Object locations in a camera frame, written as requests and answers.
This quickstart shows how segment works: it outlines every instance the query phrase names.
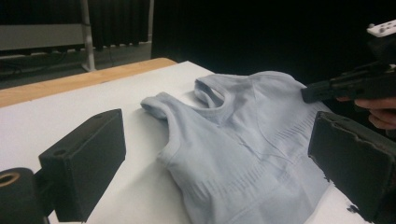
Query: black device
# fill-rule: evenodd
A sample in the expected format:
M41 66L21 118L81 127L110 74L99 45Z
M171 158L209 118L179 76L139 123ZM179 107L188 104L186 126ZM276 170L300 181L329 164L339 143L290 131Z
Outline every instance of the black device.
M308 156L365 220L396 223L395 142L352 119L318 112Z
M339 77L312 83L301 89L306 103L346 97L378 99L396 96L396 35L377 37L368 43L377 62L355 68Z
M0 223L85 222L125 160L120 109L92 116L39 155L41 170L0 172Z

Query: black curtain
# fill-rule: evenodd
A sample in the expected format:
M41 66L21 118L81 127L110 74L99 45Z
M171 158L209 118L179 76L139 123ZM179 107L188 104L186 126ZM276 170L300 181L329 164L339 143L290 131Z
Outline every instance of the black curtain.
M149 0L89 0L93 46L149 39ZM80 0L1 0L0 25L81 23Z
M149 0L91 0L89 9L97 49L149 40Z

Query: dark background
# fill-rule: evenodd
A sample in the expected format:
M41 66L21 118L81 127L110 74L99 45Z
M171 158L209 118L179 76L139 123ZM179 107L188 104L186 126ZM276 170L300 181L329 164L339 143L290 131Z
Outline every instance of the dark background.
M151 55L214 73L275 70L306 85L375 61L366 28L392 20L396 1L155 1ZM373 128L352 104L325 104Z

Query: white device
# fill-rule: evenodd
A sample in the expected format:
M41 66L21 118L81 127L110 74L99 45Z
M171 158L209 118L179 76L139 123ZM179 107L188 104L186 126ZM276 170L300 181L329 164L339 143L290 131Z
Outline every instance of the white device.
M387 21L378 25L370 24L369 28L367 28L367 32L376 37L392 35L396 33L396 20Z

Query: cable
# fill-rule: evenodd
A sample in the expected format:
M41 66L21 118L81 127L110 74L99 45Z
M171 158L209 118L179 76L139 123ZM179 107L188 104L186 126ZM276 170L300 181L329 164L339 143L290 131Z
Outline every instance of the cable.
M36 63L13 63L13 62L4 62L4 61L0 61L0 66L5 67L5 68L9 68L12 70L12 73L0 73L0 78L6 78L6 77L11 77L14 75L32 75L34 73L38 73L38 72L43 72L47 69L49 69L50 67L52 67L55 64L60 63L61 61L64 60L64 58L66 57L67 52L62 52L62 54L60 55L59 58L57 58L54 62L51 63L44 63L44 64L36 64ZM24 72L22 67L29 67L29 66L41 66L41 68L38 68L34 71L28 71L28 72Z

